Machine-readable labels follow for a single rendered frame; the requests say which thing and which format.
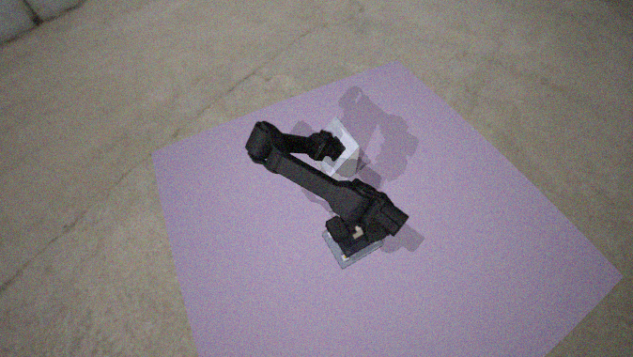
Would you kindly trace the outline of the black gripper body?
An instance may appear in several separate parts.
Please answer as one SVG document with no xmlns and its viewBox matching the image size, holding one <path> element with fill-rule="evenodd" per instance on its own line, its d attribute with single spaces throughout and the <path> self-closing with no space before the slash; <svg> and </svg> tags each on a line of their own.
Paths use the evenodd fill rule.
<svg viewBox="0 0 633 357">
<path fill-rule="evenodd" d="M 380 193 L 382 197 L 384 197 L 386 200 L 388 200 L 390 203 L 393 204 L 393 202 L 389 199 L 389 197 L 385 193 L 383 192 L 380 192 Z M 339 216 L 335 216 L 331 218 L 330 220 L 326 221 L 325 226 L 327 230 L 329 231 L 330 235 L 332 236 L 333 240 L 335 242 L 340 242 L 344 239 L 347 239 L 349 237 L 349 233 L 353 232 L 357 225 L 346 222 L 345 220 L 342 222 Z"/>
</svg>

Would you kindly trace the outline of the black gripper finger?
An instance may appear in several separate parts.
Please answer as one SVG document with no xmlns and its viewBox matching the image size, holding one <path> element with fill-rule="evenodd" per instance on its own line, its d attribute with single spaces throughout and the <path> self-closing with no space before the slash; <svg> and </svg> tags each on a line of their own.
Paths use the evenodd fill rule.
<svg viewBox="0 0 633 357">
<path fill-rule="evenodd" d="M 341 221 L 342 221 L 342 222 L 344 221 L 341 217 L 340 217 L 340 219 L 341 219 Z M 353 235 L 355 235 L 355 234 L 357 234 L 357 233 L 358 233 L 358 232 L 357 232 L 357 230 L 355 229 L 353 232 L 349 233 L 349 236 L 351 237 L 351 236 L 353 236 Z"/>
</svg>

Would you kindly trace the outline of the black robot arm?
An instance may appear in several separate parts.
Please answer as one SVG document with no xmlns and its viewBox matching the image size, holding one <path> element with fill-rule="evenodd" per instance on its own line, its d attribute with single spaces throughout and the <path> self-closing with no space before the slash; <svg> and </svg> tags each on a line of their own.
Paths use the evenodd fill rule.
<svg viewBox="0 0 633 357">
<path fill-rule="evenodd" d="M 328 201 L 343 220 L 361 227 L 367 242 L 383 240 L 390 234 L 394 237 L 409 218 L 358 178 L 352 182 L 336 180 L 290 154 L 307 154 L 321 162 L 329 156 L 334 162 L 346 148 L 331 132 L 321 130 L 306 137 L 282 133 L 267 121 L 256 122 L 245 147 L 254 163 Z"/>
</svg>

